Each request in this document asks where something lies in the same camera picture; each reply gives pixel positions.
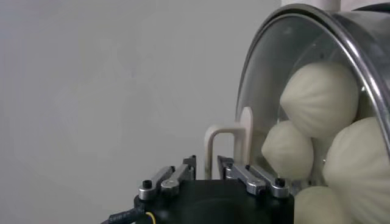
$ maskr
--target gray wall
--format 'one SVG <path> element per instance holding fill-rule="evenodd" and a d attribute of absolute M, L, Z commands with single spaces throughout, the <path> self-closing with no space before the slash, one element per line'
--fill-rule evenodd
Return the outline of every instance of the gray wall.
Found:
<path fill-rule="evenodd" d="M 0 2 L 0 223 L 100 223 L 233 121 L 275 0 Z M 232 140 L 216 140 L 232 155 Z"/>

